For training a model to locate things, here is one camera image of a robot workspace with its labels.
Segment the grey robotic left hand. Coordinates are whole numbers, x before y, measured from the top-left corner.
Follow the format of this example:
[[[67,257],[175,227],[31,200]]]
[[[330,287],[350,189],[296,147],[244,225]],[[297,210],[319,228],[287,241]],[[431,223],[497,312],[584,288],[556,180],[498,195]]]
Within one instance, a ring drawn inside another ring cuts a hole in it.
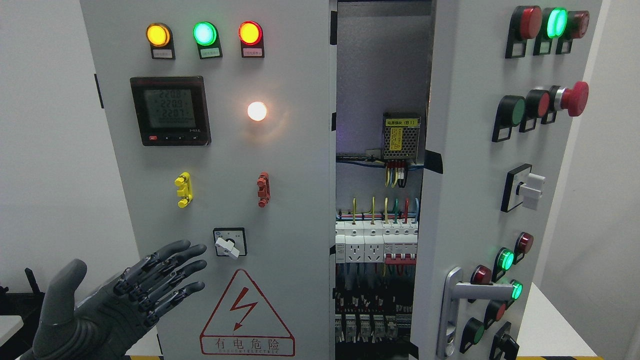
[[[87,273],[80,259],[71,260],[51,280],[45,293],[32,347],[22,360],[123,360],[160,317],[205,284],[179,287],[206,268],[195,260],[205,244],[178,240],[158,249],[114,276],[80,303],[75,292]]]

